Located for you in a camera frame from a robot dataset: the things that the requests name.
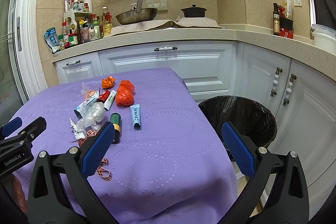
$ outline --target red box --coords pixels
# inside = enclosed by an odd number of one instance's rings
[[[293,39],[293,32],[285,28],[280,28],[280,36]]]

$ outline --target light blue tube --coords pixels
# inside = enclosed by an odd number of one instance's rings
[[[134,130],[138,131],[141,128],[140,105],[139,104],[131,106],[131,114],[132,114]]]

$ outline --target green battery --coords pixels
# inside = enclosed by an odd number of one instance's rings
[[[112,113],[110,117],[110,122],[113,123],[115,129],[115,136],[112,144],[119,143],[120,133],[121,133],[121,116],[119,113]]]

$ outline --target electrical outlet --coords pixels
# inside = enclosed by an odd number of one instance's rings
[[[294,6],[302,7],[302,0],[294,0]]]

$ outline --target blue gripper pad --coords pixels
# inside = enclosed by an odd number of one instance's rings
[[[22,120],[20,117],[16,117],[2,127],[1,135],[8,137],[15,130],[19,129],[22,126]]]
[[[101,160],[104,158],[107,150],[109,149],[114,139],[114,134],[115,130],[113,124],[107,122],[107,125],[101,129],[101,133],[83,157],[83,177],[87,178],[95,174],[99,164],[101,163]]]
[[[255,173],[254,157],[227,122],[222,126],[222,137],[241,173],[251,179]]]

